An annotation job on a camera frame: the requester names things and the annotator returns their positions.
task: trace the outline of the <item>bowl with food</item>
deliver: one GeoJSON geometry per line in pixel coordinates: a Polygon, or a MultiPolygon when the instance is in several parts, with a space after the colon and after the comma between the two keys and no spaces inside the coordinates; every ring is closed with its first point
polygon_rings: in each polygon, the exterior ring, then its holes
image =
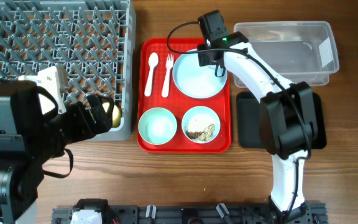
{"type": "Polygon", "coordinates": [[[195,106],[183,116],[181,128],[190,141],[204,144],[218,136],[221,121],[211,108],[195,106]]]}

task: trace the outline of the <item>yellow object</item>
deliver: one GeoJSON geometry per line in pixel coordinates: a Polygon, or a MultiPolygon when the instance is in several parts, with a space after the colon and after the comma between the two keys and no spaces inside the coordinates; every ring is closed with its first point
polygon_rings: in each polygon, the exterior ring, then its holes
{"type": "MultiPolygon", "coordinates": [[[[103,103],[103,109],[105,112],[109,109],[109,103],[103,103]]],[[[121,117],[122,113],[121,110],[118,108],[117,105],[114,105],[114,108],[112,109],[112,127],[117,128],[121,123],[121,117]]]]}

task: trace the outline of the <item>plastic spoon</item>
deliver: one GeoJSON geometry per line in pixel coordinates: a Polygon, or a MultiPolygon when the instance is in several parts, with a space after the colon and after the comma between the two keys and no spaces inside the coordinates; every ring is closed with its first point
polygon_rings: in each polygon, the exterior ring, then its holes
{"type": "Polygon", "coordinates": [[[158,65],[158,55],[157,53],[153,52],[149,57],[150,72],[149,72],[149,76],[147,77],[146,88],[144,89],[145,96],[151,96],[152,94],[154,68],[157,65],[158,65]]]}

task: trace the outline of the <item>gray dish rack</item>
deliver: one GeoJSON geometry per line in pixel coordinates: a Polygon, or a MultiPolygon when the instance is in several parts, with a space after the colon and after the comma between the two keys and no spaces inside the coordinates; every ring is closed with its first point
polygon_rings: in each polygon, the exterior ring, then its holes
{"type": "Polygon", "coordinates": [[[135,28],[130,0],[0,0],[0,77],[66,68],[66,105],[100,94],[121,107],[120,126],[92,140],[128,139],[135,28]]]}

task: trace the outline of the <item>white fork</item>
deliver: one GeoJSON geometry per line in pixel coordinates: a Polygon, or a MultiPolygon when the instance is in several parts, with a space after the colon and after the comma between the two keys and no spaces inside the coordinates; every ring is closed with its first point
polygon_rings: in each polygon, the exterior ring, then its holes
{"type": "Polygon", "coordinates": [[[170,74],[171,74],[171,69],[173,67],[173,54],[168,54],[167,57],[167,62],[165,64],[166,68],[167,68],[167,73],[165,74],[165,80],[164,80],[164,85],[162,86],[162,97],[166,98],[169,94],[169,83],[170,83],[170,74]]]}

